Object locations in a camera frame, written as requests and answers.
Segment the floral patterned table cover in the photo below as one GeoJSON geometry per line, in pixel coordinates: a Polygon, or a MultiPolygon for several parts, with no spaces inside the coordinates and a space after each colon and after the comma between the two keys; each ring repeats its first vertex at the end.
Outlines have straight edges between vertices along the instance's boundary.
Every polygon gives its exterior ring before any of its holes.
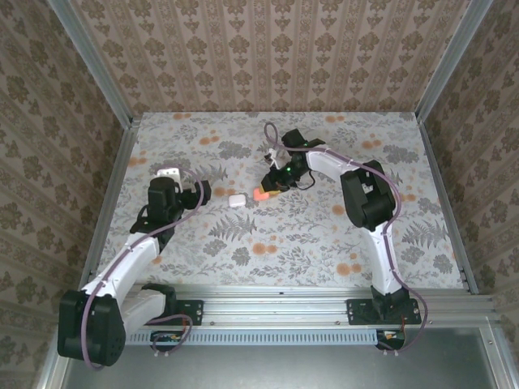
{"type": "Polygon", "coordinates": [[[365,163],[377,160],[397,185],[393,224],[401,278],[415,289],[462,286],[418,123],[412,113],[147,113],[122,181],[101,255],[122,249],[148,201],[153,174],[180,166],[207,180],[212,197],[180,224],[141,273],[142,284],[367,287],[371,262],[362,229],[345,214],[341,186],[323,174],[263,202],[253,199],[268,172],[266,136],[298,129],[365,163]],[[245,207],[231,208],[230,195],[245,207]]]}

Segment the black connector board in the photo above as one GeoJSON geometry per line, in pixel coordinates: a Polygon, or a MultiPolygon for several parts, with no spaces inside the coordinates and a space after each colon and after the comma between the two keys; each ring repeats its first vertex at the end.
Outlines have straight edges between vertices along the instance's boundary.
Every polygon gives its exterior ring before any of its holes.
{"type": "Polygon", "coordinates": [[[377,330],[377,344],[375,345],[382,351],[398,351],[404,347],[405,333],[403,330],[377,330]]]}
{"type": "Polygon", "coordinates": [[[184,337],[184,331],[154,331],[150,335],[151,348],[158,353],[171,353],[184,337]]]}

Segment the grey metal panel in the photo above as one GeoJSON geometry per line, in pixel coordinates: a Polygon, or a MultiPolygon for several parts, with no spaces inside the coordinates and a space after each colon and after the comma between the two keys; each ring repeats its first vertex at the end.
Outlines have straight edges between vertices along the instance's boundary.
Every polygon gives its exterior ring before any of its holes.
{"type": "Polygon", "coordinates": [[[503,331],[429,328],[401,353],[372,346],[183,346],[168,357],[127,347],[93,371],[50,351],[36,389],[519,389],[503,331]]]}

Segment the aluminium side rail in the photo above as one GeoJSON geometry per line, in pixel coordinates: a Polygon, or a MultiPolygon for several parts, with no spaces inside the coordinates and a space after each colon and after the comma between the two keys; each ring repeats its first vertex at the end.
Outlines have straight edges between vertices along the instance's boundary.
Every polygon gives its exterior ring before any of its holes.
{"type": "Polygon", "coordinates": [[[451,203],[448,198],[448,193],[445,189],[444,181],[441,176],[440,167],[438,165],[436,155],[434,153],[431,141],[427,134],[426,127],[423,122],[418,123],[420,135],[425,149],[425,153],[430,165],[431,175],[435,183],[435,188],[438,194],[440,206],[444,214],[444,220],[450,238],[451,246],[453,248],[454,258],[457,261],[458,271],[461,275],[461,280],[466,290],[471,294],[479,294],[474,273],[470,266],[470,261],[465,250],[465,246],[461,239],[461,234],[457,226],[456,218],[453,213],[451,203]]]}
{"type": "Polygon", "coordinates": [[[141,116],[133,118],[129,128],[123,131],[118,153],[114,161],[114,167],[105,192],[100,215],[97,219],[97,225],[94,234],[92,235],[92,241],[84,263],[84,270],[79,281],[79,289],[85,286],[90,281],[90,279],[96,275],[97,266],[101,260],[101,255],[105,246],[105,240],[109,233],[109,227],[122,187],[122,181],[127,170],[129,159],[131,158],[131,153],[135,145],[141,120],[141,116]]]}

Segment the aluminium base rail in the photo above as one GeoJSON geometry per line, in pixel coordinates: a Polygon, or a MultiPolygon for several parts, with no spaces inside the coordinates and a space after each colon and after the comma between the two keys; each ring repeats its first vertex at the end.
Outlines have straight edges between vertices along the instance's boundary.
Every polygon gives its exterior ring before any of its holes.
{"type": "MultiPolygon", "coordinates": [[[[201,300],[201,327],[280,328],[347,327],[348,300],[370,298],[367,288],[231,286],[176,284],[177,299],[201,300]]],[[[420,289],[427,327],[478,327],[498,323],[492,298],[464,289],[420,289]]]]}

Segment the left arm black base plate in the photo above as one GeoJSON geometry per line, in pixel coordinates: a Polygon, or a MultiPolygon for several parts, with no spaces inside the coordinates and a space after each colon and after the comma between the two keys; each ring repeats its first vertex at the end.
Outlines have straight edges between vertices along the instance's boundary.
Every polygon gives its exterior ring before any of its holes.
{"type": "Polygon", "coordinates": [[[175,303],[171,303],[166,306],[161,318],[180,314],[190,317],[194,326],[200,326],[202,324],[202,318],[204,314],[204,301],[183,299],[177,300],[175,303]]]}

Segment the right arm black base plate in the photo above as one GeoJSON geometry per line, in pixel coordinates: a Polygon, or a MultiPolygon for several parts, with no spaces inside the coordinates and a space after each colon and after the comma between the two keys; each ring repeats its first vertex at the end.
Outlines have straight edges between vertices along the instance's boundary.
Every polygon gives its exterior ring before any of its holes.
{"type": "Polygon", "coordinates": [[[422,323],[415,299],[384,308],[377,308],[372,299],[349,299],[346,301],[346,313],[348,322],[352,326],[422,323]]]}

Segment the aluminium frame post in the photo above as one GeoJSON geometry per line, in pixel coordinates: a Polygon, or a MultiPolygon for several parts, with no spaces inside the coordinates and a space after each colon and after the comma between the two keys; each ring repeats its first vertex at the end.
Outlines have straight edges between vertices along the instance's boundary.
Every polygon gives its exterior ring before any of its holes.
{"type": "Polygon", "coordinates": [[[134,115],[119,91],[115,78],[110,74],[108,67],[103,61],[101,51],[94,44],[94,40],[91,38],[85,23],[81,21],[79,13],[74,9],[69,0],[47,1],[71,38],[73,45],[122,128],[129,130],[134,115]]]}
{"type": "Polygon", "coordinates": [[[418,123],[427,120],[492,3],[493,0],[470,1],[415,110],[418,123]]]}

